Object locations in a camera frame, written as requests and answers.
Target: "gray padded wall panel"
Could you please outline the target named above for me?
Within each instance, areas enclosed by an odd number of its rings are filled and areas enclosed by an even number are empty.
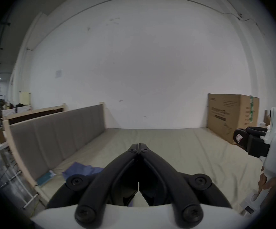
[[[105,131],[105,124],[104,124],[104,109],[103,105],[98,105],[98,114],[100,119],[100,133]]]
[[[39,144],[39,149],[50,170],[58,166],[63,161],[53,128],[52,117],[54,116],[55,115],[49,115],[46,118],[31,120]]]
[[[82,120],[84,124],[85,143],[89,143],[94,137],[93,122],[89,108],[83,108],[81,110]]]
[[[25,166],[37,180],[105,130],[103,107],[47,115],[10,129]]]
[[[93,138],[97,137],[100,133],[100,120],[99,120],[99,114],[98,114],[98,105],[91,106],[90,108],[90,114],[92,117],[92,124],[93,124]]]
[[[34,180],[49,169],[39,150],[34,128],[30,121],[10,126],[18,153]]]
[[[81,115],[81,109],[75,109],[68,111],[70,123],[71,123],[71,129],[73,132],[74,142],[76,146],[76,150],[79,150],[82,148],[85,143],[85,131],[84,131],[84,124],[83,124],[83,118]]]
[[[63,159],[67,159],[76,151],[68,112],[69,111],[52,115],[54,131]]]

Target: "wooden bed frame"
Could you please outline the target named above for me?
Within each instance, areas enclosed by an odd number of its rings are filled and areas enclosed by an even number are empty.
[[[5,130],[7,142],[10,147],[10,150],[14,156],[14,159],[17,162],[18,167],[20,168],[20,170],[21,170],[22,174],[24,175],[24,177],[26,178],[26,180],[33,186],[37,185],[37,183],[31,176],[27,167],[24,165],[24,162],[17,151],[17,147],[15,145],[13,136],[10,131],[10,125],[19,123],[22,121],[42,117],[45,115],[51,115],[51,114],[63,112],[66,110],[67,110],[66,105],[63,104],[63,105],[55,106],[55,107],[49,107],[49,108],[44,108],[44,109],[35,109],[35,110],[26,111],[23,113],[11,114],[9,116],[6,116],[3,120],[3,127]]]

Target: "black bolt head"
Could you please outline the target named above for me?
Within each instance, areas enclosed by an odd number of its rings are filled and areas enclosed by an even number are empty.
[[[79,206],[75,213],[75,218],[83,223],[91,223],[95,220],[95,212],[88,206]]]
[[[198,222],[203,218],[203,212],[200,206],[190,205],[185,208],[182,213],[182,217],[186,222],[189,223]]]
[[[74,186],[77,186],[77,185],[81,184],[82,182],[83,182],[83,180],[81,178],[79,178],[79,177],[74,178],[71,181],[72,185],[74,185]]]
[[[203,185],[206,184],[207,181],[203,177],[198,177],[198,178],[195,179],[195,182],[196,182],[197,185],[203,186]]]

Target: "blue cloth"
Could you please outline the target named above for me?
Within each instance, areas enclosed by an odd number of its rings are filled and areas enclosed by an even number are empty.
[[[103,170],[100,167],[93,167],[93,166],[85,166],[78,162],[74,162],[67,170],[63,172],[63,177],[67,180],[68,177],[76,174],[81,174],[84,176],[92,175],[95,173],[99,173]]]

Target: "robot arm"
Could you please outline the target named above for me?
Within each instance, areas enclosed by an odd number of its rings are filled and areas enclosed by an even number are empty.
[[[138,182],[150,207],[127,207]],[[143,228],[145,223],[148,228],[165,228],[163,223],[167,228],[230,228],[235,221],[243,223],[207,175],[179,173],[143,143],[133,144],[101,173],[69,177],[32,220],[45,229],[69,228],[69,221],[72,228]]]
[[[270,111],[270,131],[260,127],[236,129],[234,141],[249,155],[260,158],[267,182],[276,177],[276,108],[271,108]],[[242,202],[242,208],[251,215],[258,214],[269,191],[270,189],[262,190],[259,195],[251,193]]]

